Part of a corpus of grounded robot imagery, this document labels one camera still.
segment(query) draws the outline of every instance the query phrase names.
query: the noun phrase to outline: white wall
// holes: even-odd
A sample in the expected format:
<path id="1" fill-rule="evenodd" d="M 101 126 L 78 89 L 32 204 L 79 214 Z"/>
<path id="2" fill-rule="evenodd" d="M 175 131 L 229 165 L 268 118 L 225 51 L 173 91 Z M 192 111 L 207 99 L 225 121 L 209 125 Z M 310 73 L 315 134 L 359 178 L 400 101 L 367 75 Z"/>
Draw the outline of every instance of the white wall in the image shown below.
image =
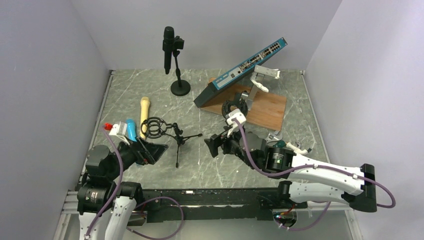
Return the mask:
<path id="1" fill-rule="evenodd" d="M 0 4 L 0 239 L 52 239 L 108 69 L 69 0 Z"/>
<path id="2" fill-rule="evenodd" d="M 166 26 L 185 40 L 181 68 L 230 68 L 284 37 L 267 66 L 305 69 L 341 0 L 72 2 L 110 69 L 163 68 Z"/>
<path id="3" fill-rule="evenodd" d="M 396 197 L 357 213 L 366 240 L 424 235 L 423 16 L 420 0 L 344 0 L 306 70 L 330 160 L 375 165 Z"/>

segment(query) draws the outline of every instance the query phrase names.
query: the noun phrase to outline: microphone stand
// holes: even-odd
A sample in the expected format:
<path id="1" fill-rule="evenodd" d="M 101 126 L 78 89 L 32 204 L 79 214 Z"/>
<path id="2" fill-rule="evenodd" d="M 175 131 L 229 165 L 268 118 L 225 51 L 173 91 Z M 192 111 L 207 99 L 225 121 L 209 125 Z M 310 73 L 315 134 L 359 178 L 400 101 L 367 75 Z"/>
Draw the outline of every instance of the microphone stand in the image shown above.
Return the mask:
<path id="1" fill-rule="evenodd" d="M 171 85 L 171 93 L 179 97 L 187 95 L 191 89 L 190 83 L 186 80 L 181 79 L 181 71 L 178 68 L 177 57 L 180 54 L 180 51 L 178 51 L 178 49 L 183 49 L 183 47 L 184 40 L 182 40 L 179 36 L 176 36 L 173 43 L 172 55 L 175 59 L 175 75 L 177 80 L 174 81 Z"/>

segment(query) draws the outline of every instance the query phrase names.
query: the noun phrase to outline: tabletop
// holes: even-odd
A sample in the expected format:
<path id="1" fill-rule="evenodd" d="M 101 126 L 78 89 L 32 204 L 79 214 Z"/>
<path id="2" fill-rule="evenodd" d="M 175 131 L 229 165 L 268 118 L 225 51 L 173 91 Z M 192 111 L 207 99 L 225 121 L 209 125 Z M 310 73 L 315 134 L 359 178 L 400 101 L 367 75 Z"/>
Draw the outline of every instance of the tabletop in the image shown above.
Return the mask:
<path id="1" fill-rule="evenodd" d="M 140 125 L 140 100 L 150 99 L 149 117 L 159 117 L 167 123 L 177 123 L 183 136 L 202 133 L 202 137 L 189 139 L 179 150 L 179 167 L 175 167 L 177 143 L 169 136 L 147 139 L 149 142 L 169 145 L 155 165 L 133 164 L 125 172 L 123 181 L 141 183 L 144 189 L 204 189 L 204 188 L 267 188 L 276 187 L 280 180 L 271 179 L 249 168 L 234 155 L 213 158 L 204 139 L 219 134 L 225 126 L 222 115 L 199 109 L 193 100 L 206 87 L 208 79 L 218 77 L 226 69 L 182 69 L 181 78 L 191 84 L 185 96 L 174 96 L 170 86 L 175 81 L 175 71 L 165 75 L 163 69 L 123 69 L 113 72 L 99 126 L 133 119 Z M 243 79 L 241 84 L 252 84 Z M 299 70 L 283 70 L 280 79 L 264 79 L 270 93 L 287 98 L 282 123 L 283 140 L 300 141 L 303 148 L 311 148 L 308 157 L 326 162 L 323 143 Z M 269 129 L 245 124 L 248 132 L 265 138 Z M 103 133 L 95 133 L 94 145 L 109 146 Z"/>

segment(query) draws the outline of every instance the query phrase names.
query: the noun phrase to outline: microphone head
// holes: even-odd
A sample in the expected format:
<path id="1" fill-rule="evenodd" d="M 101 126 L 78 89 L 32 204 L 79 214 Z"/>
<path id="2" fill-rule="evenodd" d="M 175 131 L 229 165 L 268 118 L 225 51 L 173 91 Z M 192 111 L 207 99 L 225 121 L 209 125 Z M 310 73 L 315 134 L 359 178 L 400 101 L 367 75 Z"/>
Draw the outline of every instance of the microphone head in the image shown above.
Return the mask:
<path id="1" fill-rule="evenodd" d="M 174 28 L 171 26 L 165 27 L 165 31 L 163 31 L 163 39 L 174 39 Z"/>

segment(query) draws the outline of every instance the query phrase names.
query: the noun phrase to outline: green object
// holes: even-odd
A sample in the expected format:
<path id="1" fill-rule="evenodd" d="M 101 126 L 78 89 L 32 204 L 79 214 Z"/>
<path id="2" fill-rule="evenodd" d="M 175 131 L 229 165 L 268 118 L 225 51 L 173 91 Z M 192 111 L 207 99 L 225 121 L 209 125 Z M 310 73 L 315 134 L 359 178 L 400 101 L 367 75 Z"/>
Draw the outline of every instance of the green object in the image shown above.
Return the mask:
<path id="1" fill-rule="evenodd" d="M 286 142 L 283 140 L 277 141 L 276 144 L 273 145 L 274 148 L 284 148 L 286 146 Z"/>

